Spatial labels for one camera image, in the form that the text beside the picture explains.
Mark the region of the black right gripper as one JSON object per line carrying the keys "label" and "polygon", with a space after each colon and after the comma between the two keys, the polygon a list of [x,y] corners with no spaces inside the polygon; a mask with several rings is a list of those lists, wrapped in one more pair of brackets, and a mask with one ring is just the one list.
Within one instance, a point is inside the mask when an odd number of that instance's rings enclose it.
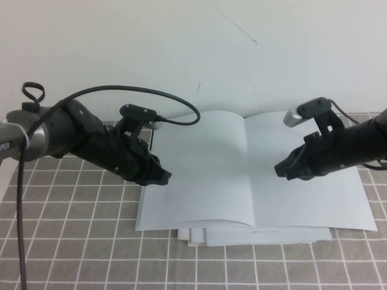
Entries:
{"label": "black right gripper", "polygon": [[286,159],[275,165],[277,175],[286,175],[288,181],[308,181],[318,176],[353,166],[345,141],[344,129],[326,135],[317,132],[304,138],[305,150],[292,151]]}

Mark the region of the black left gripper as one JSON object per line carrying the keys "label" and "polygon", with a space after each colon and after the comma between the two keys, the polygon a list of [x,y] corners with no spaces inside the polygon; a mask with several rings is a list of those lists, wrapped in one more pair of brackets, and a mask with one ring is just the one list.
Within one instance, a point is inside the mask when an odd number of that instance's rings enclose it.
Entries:
{"label": "black left gripper", "polygon": [[103,126],[101,134],[85,139],[83,158],[141,186],[167,185],[172,176],[157,156],[150,155],[146,141],[121,134],[113,126]]}

